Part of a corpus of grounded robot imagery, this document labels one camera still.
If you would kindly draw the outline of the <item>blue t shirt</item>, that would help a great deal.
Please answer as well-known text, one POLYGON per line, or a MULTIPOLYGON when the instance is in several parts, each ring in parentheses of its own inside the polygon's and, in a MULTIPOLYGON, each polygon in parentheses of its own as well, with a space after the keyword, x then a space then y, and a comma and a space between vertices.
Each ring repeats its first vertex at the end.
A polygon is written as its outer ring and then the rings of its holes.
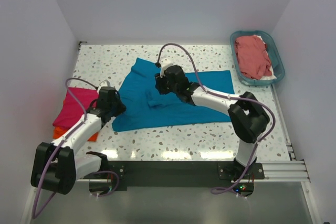
POLYGON ((230 122, 229 116, 206 107, 183 103, 174 93, 160 95, 155 88, 154 75, 157 72, 154 63, 136 59, 119 89, 126 111, 112 122, 114 131, 230 122))

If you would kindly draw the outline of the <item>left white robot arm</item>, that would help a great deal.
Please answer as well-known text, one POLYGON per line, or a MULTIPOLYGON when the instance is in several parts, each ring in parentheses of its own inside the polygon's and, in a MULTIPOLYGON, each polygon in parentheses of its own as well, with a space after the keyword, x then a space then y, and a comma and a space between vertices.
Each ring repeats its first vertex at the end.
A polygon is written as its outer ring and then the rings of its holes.
POLYGON ((51 143, 42 142, 37 146, 31 185, 66 195, 77 180, 87 175, 105 177, 109 171, 105 154, 92 151, 84 156, 77 154, 91 136, 125 111, 126 107, 114 87, 99 87, 96 101, 69 131, 51 143))

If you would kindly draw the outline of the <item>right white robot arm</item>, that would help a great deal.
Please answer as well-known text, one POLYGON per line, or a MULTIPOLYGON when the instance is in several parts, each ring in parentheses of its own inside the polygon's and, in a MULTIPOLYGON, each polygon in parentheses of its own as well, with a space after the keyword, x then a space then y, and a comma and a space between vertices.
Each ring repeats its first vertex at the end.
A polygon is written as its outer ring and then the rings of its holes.
POLYGON ((159 94, 174 93, 181 102, 228 115, 239 138, 234 173, 239 178, 246 178, 252 173, 257 141, 270 122, 265 107, 252 93, 232 95, 212 90, 200 82, 189 81, 183 69, 172 64, 155 74, 155 87, 159 94))

